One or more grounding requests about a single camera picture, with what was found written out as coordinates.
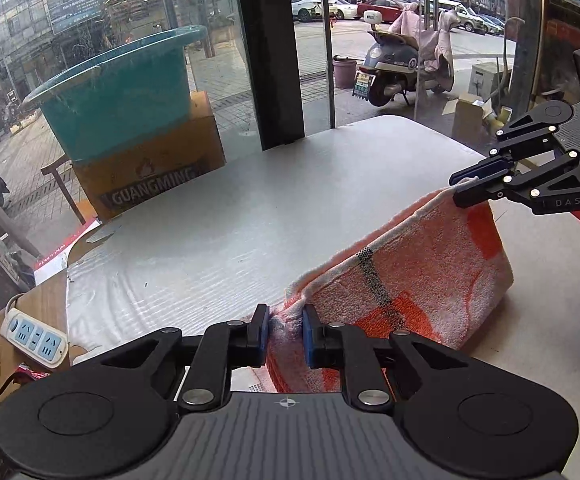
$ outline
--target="red car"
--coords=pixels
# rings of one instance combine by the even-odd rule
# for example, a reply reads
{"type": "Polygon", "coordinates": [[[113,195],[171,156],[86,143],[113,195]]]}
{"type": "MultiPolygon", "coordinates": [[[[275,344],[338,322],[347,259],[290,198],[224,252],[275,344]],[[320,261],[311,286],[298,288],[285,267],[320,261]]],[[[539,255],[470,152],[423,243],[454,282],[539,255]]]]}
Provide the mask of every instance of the red car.
{"type": "Polygon", "coordinates": [[[356,12],[363,17],[366,10],[378,10],[384,18],[384,22],[392,23],[403,12],[404,5],[406,3],[399,0],[370,0],[367,3],[358,4],[356,12]]]}

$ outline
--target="white power strip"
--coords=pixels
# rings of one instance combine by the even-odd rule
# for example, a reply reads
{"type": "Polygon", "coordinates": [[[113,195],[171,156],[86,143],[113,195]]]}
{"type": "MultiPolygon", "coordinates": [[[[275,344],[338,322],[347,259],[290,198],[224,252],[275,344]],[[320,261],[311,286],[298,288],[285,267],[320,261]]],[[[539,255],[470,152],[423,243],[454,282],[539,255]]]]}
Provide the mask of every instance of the white power strip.
{"type": "Polygon", "coordinates": [[[68,354],[68,337],[63,332],[24,314],[8,302],[0,334],[25,355],[46,368],[57,368],[68,354]]]}

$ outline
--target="white tabletop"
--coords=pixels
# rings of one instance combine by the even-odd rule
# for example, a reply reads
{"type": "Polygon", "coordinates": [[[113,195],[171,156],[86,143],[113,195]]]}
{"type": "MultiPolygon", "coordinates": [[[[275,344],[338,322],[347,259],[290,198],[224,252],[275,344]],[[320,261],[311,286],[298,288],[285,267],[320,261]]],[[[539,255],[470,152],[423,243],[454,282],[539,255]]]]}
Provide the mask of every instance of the white tabletop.
{"type": "MultiPolygon", "coordinates": [[[[68,336],[93,354],[178,326],[202,333],[282,301],[307,270],[482,157],[382,116],[231,162],[135,207],[68,269],[68,336]]],[[[468,342],[563,395],[580,423],[580,223],[493,203],[515,284],[468,342]]],[[[580,436],[566,467],[580,478],[580,436]]]]}

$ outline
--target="street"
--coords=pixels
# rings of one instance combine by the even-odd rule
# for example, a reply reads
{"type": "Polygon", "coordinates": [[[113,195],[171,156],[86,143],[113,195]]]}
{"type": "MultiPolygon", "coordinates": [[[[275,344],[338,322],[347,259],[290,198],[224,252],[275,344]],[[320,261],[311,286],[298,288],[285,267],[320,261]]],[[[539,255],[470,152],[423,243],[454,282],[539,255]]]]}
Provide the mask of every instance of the street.
{"type": "MultiPolygon", "coordinates": [[[[368,34],[369,25],[362,20],[344,20],[331,29],[334,55],[363,60],[374,43],[368,34]]],[[[321,22],[295,23],[294,25],[299,77],[304,106],[306,135],[329,128],[328,90],[326,84],[326,55],[321,22]]],[[[462,29],[451,33],[454,53],[455,84],[451,92],[432,95],[426,102],[416,102],[408,95],[410,105],[400,96],[382,108],[352,97],[351,89],[335,89],[337,126],[349,124],[377,115],[393,114],[417,118],[420,122],[442,133],[449,134],[451,122],[441,110],[448,99],[467,91],[472,66],[480,62],[502,62],[503,39],[479,36],[462,29]]],[[[216,55],[206,59],[203,51],[188,49],[188,79],[191,90],[208,92],[212,110],[228,162],[260,151],[256,117],[252,105],[252,92],[246,65],[236,47],[236,42],[226,41],[215,45],[216,55]]],[[[512,65],[515,43],[508,42],[508,61],[512,65]]],[[[48,229],[59,218],[72,214],[65,198],[50,176],[42,176],[40,168],[63,155],[43,115],[16,135],[8,135],[0,143],[0,174],[12,191],[7,213],[15,223],[40,248],[52,249],[65,235],[58,228],[48,229]]],[[[69,166],[60,169],[73,198],[85,198],[83,190],[69,166]]]]}

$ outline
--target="metal screw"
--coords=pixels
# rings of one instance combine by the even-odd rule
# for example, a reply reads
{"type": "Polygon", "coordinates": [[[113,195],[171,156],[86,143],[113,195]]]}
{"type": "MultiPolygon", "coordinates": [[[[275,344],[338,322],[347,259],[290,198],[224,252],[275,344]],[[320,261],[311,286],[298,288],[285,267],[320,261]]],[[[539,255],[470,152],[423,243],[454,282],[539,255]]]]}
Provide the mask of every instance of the metal screw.
{"type": "Polygon", "coordinates": [[[379,406],[390,400],[390,395],[381,390],[364,390],[359,394],[359,400],[367,406],[379,406]]]}
{"type": "Polygon", "coordinates": [[[192,406],[200,406],[202,404],[207,404],[214,399],[214,395],[210,390],[204,388],[194,388],[193,390],[186,391],[181,397],[183,402],[186,404],[192,404],[192,406]]]}

